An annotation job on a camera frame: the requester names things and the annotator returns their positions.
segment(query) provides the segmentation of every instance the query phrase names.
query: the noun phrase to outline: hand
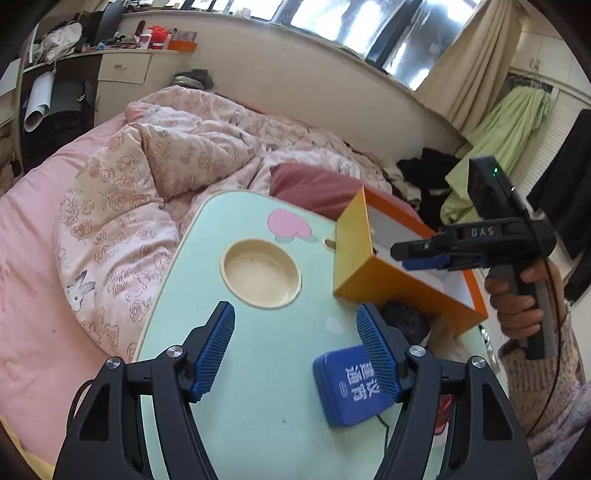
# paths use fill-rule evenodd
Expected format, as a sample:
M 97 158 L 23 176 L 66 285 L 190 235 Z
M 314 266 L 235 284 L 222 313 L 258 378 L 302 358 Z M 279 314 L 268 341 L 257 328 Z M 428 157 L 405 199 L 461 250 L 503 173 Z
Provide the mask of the hand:
M 566 307 L 564 305 L 564 288 L 562 278 L 558 267 L 551 261 L 548 261 L 550 272 L 556 287 L 556 299 L 558 301 L 558 319 L 557 325 L 562 325 L 566 318 Z M 524 283 L 534 283 L 544 280 L 547 288 L 551 286 L 546 270 L 544 260 L 537 258 L 528 268 L 521 272 L 521 280 Z M 486 291 L 491 294 L 491 306 L 498 313 L 499 323 L 503 333 L 509 338 L 521 339 L 532 336 L 540 329 L 540 322 L 544 317 L 541 309 L 531 310 L 535 300 L 531 296 L 517 296 L 508 293 L 509 285 L 504 280 L 487 276 L 484 286 Z M 556 307 L 554 305 L 554 296 L 548 291 L 550 303 L 552 305 L 553 316 L 556 316 Z

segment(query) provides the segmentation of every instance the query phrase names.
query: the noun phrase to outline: sweater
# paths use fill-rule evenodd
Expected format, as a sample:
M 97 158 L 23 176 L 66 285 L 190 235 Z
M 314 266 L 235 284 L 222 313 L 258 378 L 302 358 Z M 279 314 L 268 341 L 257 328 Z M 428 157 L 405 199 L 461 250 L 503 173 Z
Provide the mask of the sweater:
M 528 438 L 539 480 L 548 480 L 564 461 L 591 419 L 591 384 L 576 377 L 579 351 L 570 314 L 561 327 L 560 374 L 552 399 Z M 501 357 L 509 382 L 509 400 L 529 432 L 540 416 L 556 374 L 557 357 L 529 361 L 516 349 Z

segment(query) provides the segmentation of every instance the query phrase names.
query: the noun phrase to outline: floral comforter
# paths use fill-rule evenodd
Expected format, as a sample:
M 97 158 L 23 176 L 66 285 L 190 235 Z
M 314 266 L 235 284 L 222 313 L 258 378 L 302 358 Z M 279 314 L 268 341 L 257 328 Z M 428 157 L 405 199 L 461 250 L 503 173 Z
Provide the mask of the floral comforter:
M 60 204 L 56 266 L 76 319 L 131 361 L 180 239 L 224 190 L 268 194 L 279 163 L 322 166 L 390 193 L 378 165 L 331 133 L 169 87 L 125 112 L 128 124 L 80 170 Z

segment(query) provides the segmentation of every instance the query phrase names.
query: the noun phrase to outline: open cardboard box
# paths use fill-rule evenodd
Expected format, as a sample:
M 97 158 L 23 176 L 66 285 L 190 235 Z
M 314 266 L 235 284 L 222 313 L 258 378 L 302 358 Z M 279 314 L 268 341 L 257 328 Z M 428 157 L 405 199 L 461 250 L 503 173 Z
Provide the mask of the open cardboard box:
M 377 308 L 394 299 L 426 316 L 443 316 L 455 335 L 487 318 L 472 271 L 407 271 L 390 256 L 396 242 L 435 234 L 419 219 L 372 190 L 362 188 L 336 224 L 333 294 Z

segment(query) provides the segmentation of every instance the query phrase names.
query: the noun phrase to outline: light green tabletop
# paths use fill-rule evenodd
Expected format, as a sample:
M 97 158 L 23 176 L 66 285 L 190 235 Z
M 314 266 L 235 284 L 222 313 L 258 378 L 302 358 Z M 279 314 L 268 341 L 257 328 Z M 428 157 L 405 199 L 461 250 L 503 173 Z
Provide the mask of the light green tabletop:
M 301 217 L 316 241 L 277 238 L 269 215 Z M 384 452 L 385 429 L 376 418 L 333 429 L 324 418 L 312 363 L 329 351 L 361 343 L 357 305 L 332 296 L 333 251 L 323 244 L 335 223 L 251 192 L 227 192 L 202 208 L 157 301 L 139 360 L 183 343 L 220 300 L 236 311 L 236 327 L 210 393 L 192 406 L 199 433 L 220 480 L 371 479 Z M 245 238 L 277 242 L 297 263 L 302 286 L 287 307 L 260 310 L 238 300 L 220 274 L 220 258 Z M 469 350 L 486 357 L 478 329 L 463 336 Z M 167 479 L 151 397 L 142 398 L 152 474 Z M 393 427 L 399 407 L 383 413 Z M 443 446 L 434 447 L 425 479 L 434 479 Z

